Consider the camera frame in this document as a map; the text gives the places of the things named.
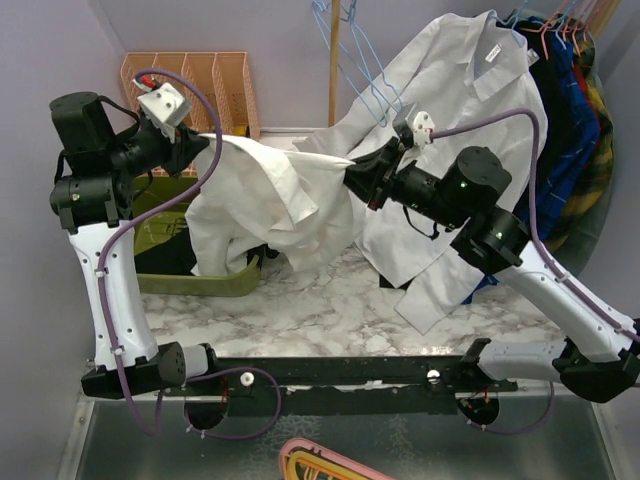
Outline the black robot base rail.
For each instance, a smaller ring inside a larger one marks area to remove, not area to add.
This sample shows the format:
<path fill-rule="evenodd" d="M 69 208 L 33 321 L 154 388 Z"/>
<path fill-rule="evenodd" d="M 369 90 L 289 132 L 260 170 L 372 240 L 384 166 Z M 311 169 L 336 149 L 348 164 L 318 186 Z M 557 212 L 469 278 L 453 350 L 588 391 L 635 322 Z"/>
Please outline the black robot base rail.
<path fill-rule="evenodd" d="M 396 413 L 456 414 L 458 394 L 514 392 L 490 380 L 461 355 L 390 357 L 227 357 L 222 379 L 174 388 L 189 401 L 228 400 L 231 416 L 332 416 Z"/>

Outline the white shirt being hung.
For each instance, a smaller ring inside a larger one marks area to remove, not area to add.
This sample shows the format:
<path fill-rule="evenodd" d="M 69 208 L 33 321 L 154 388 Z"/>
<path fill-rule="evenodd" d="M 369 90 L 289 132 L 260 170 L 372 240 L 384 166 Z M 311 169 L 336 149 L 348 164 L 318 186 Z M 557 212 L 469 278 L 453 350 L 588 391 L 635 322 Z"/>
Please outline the white shirt being hung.
<path fill-rule="evenodd" d="M 186 211 L 193 272 L 226 277 L 244 269 L 261 245 L 296 271 L 333 261 L 364 228 L 363 205 L 343 183 L 351 161 L 281 150 L 249 138 L 207 135 L 193 164 L 199 194 Z"/>

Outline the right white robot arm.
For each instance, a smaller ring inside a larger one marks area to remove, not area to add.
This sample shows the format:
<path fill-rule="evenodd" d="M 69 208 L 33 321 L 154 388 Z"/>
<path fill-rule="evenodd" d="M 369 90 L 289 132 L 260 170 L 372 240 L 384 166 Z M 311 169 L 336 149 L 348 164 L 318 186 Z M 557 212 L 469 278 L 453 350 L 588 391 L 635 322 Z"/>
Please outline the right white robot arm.
<path fill-rule="evenodd" d="M 404 153 L 391 139 L 347 168 L 345 186 L 372 210 L 393 200 L 435 225 L 457 229 L 451 246 L 467 264 L 510 285 L 566 336 L 530 344 L 477 340 L 457 368 L 461 383 L 481 391 L 507 379 L 557 382 L 596 403 L 634 387 L 638 321 L 588 291 L 573 292 L 572 282 L 536 247 L 527 227 L 497 206 L 511 182 L 500 160 L 486 147 L 466 147 L 438 178 L 414 163 L 400 168 Z"/>

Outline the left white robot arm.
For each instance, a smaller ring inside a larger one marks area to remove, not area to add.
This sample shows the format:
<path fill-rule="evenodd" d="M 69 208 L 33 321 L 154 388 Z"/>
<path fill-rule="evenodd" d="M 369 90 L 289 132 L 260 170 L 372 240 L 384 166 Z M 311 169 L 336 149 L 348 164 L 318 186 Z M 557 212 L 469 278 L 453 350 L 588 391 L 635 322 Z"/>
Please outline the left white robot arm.
<path fill-rule="evenodd" d="M 160 345 L 152 334 L 134 264 L 133 203 L 137 177 L 161 167 L 177 174 L 209 144 L 185 124 L 175 140 L 144 116 L 115 133 L 103 108 L 108 98 L 76 92 L 49 108 L 63 144 L 50 204 L 80 262 L 95 332 L 93 369 L 81 380 L 85 395 L 121 399 L 186 382 L 206 395 L 221 371 L 206 344 Z"/>

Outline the light blue wire hanger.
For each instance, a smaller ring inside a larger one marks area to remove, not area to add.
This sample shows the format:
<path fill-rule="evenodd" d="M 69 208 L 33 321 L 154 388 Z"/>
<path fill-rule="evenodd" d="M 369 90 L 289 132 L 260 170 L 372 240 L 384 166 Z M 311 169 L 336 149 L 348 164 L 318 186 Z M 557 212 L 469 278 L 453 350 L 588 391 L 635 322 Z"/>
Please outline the light blue wire hanger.
<path fill-rule="evenodd" d="M 359 59 L 354 60 L 353 63 L 367 80 L 369 84 L 368 89 L 371 93 L 371 96 L 375 100 L 380 110 L 380 113 L 373 114 L 373 117 L 379 125 L 385 127 L 388 124 L 387 112 L 391 110 L 394 113 L 398 113 L 403 107 L 403 102 L 396 88 L 386 79 L 384 67 L 382 66 L 382 63 L 378 55 L 376 54 L 376 51 L 373 48 L 373 45 L 371 44 L 369 38 L 367 37 L 364 30 L 357 24 L 357 3 L 357 0 L 351 0 L 349 2 L 349 6 L 344 8 L 345 16 L 343 17 L 343 20 L 349 27 L 354 45 L 358 52 Z M 368 51 L 368 53 L 374 60 L 374 66 L 379 70 L 379 76 L 382 80 L 381 88 L 379 88 L 375 83 L 376 76 L 373 74 L 371 68 L 369 67 L 367 61 L 368 57 L 365 54 L 365 51 Z"/>

